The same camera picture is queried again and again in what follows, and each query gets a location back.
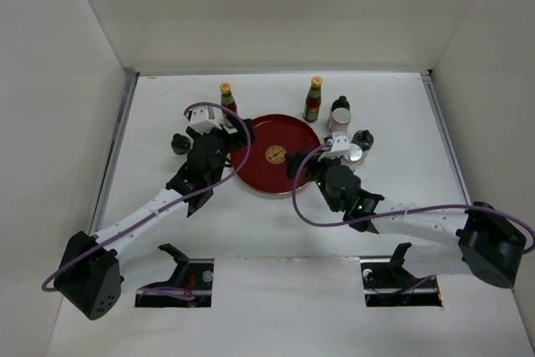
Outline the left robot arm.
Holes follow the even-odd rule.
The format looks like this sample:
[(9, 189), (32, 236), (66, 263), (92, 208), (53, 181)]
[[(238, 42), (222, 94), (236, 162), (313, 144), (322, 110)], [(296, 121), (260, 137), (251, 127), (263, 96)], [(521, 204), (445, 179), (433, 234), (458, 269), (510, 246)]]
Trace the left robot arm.
[(87, 319), (107, 314), (118, 301), (125, 278), (121, 272), (132, 258), (158, 246), (158, 235), (200, 210), (215, 188), (227, 181), (227, 155), (250, 152), (255, 141), (250, 119), (231, 117), (235, 132), (204, 120), (189, 125), (193, 140), (186, 162), (150, 201), (120, 222), (89, 235), (75, 233), (68, 241), (58, 270), (43, 289), (64, 296)]

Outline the salt grinder black top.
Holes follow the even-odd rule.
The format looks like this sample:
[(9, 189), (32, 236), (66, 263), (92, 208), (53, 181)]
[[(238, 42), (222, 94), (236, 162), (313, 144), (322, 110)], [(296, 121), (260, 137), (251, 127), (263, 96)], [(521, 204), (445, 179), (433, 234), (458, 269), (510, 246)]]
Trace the salt grinder black top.
[(171, 149), (178, 156), (186, 155), (191, 149), (191, 140), (186, 135), (176, 133), (172, 136)]

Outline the silver-lid blue-label spice jar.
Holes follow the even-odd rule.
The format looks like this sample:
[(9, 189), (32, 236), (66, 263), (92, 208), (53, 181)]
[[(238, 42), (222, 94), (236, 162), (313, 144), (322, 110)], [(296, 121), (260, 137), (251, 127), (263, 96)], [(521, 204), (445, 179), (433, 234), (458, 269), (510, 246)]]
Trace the silver-lid blue-label spice jar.
[(351, 143), (349, 149), (343, 154), (341, 161), (350, 168), (355, 168), (364, 163), (366, 156), (366, 151), (362, 150), (359, 145)]

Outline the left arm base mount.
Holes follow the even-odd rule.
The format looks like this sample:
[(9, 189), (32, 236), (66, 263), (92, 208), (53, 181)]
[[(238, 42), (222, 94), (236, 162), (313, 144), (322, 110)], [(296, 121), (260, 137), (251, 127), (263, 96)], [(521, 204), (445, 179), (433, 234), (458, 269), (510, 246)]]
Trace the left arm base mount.
[(159, 246), (173, 260), (175, 268), (163, 281), (141, 286), (136, 290), (136, 308), (210, 308), (214, 284), (213, 258), (188, 258), (178, 248), (167, 244)]

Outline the pepper grinder black knob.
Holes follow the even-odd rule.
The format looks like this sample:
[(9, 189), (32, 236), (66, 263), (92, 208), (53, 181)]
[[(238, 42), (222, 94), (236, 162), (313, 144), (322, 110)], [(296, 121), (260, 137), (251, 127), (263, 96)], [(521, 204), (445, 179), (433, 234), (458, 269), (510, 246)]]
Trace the pepper grinder black knob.
[(357, 145), (363, 152), (370, 151), (374, 142), (375, 138), (369, 130), (358, 130), (352, 138), (352, 143)]

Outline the silver-lid white spice jar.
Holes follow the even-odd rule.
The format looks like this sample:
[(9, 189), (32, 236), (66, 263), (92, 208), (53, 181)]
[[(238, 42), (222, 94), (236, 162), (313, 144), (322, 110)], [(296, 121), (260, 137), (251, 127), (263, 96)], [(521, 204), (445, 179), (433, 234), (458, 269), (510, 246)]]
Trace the silver-lid white spice jar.
[(346, 108), (337, 108), (331, 111), (328, 122), (328, 132), (347, 132), (352, 115)]

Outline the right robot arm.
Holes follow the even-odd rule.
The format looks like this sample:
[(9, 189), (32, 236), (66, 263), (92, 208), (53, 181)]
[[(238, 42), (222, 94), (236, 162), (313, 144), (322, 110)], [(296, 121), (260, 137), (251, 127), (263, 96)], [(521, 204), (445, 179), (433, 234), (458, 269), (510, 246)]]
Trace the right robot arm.
[(431, 275), (471, 274), (497, 288), (512, 288), (522, 257), (534, 249), (534, 231), (484, 202), (417, 207), (366, 191), (340, 159), (318, 147), (287, 158), (287, 176), (317, 185), (338, 226), (374, 235), (407, 236), (392, 252), (390, 281), (407, 286)]

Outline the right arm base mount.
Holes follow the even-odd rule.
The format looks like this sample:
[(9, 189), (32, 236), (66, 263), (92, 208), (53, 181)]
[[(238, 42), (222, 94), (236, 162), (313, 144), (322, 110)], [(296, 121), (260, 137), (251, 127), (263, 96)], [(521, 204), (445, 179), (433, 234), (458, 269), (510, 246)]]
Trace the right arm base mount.
[(368, 308), (442, 307), (435, 276), (417, 278), (405, 270), (405, 255), (411, 243), (399, 244), (390, 257), (359, 260)]

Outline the brown spice grinder black top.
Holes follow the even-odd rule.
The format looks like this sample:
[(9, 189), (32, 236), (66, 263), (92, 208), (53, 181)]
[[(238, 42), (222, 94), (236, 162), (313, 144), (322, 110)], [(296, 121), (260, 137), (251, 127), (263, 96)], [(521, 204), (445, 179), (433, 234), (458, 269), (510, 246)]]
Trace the brown spice grinder black top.
[(330, 111), (334, 112), (336, 109), (350, 110), (350, 103), (345, 95), (340, 95), (331, 105)]

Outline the sauce bottle yellow cap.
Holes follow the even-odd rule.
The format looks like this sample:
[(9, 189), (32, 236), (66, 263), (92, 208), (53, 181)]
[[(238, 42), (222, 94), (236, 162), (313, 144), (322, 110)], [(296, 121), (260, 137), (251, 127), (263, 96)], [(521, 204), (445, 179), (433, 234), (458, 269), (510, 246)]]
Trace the sauce bottle yellow cap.
[(315, 122), (318, 119), (322, 103), (322, 84), (323, 79), (321, 77), (314, 76), (311, 78), (303, 111), (303, 118), (309, 123)]
[[(237, 104), (232, 94), (231, 85), (229, 83), (221, 83), (220, 91), (221, 91), (221, 105), (233, 112), (237, 112)], [(224, 125), (228, 128), (232, 128), (233, 125), (232, 125), (232, 122), (228, 118), (228, 113), (226, 111), (222, 111), (222, 115), (224, 119)]]

